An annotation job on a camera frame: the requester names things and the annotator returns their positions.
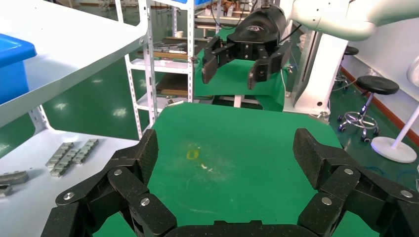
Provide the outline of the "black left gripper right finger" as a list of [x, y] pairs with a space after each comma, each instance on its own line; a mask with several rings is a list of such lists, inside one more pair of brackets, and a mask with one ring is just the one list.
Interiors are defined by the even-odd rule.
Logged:
[[294, 134], [293, 154], [316, 194], [298, 225], [330, 237], [347, 212], [382, 237], [419, 234], [419, 197], [407, 187], [375, 174], [344, 149], [319, 143], [305, 128]]

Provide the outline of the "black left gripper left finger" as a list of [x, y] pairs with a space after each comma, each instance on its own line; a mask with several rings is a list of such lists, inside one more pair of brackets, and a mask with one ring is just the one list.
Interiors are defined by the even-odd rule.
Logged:
[[158, 158], [157, 133], [147, 129], [139, 143], [115, 151], [104, 168], [60, 193], [41, 236], [91, 237], [120, 213], [138, 237], [163, 237], [176, 217], [147, 185]]

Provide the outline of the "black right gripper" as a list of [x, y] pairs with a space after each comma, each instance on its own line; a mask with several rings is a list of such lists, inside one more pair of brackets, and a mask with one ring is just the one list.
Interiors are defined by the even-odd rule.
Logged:
[[292, 42], [279, 45], [287, 27], [283, 11], [275, 5], [258, 8], [223, 40], [214, 36], [204, 47], [202, 82], [208, 84], [218, 68], [235, 59], [255, 61], [248, 74], [248, 89], [267, 81], [288, 62]]

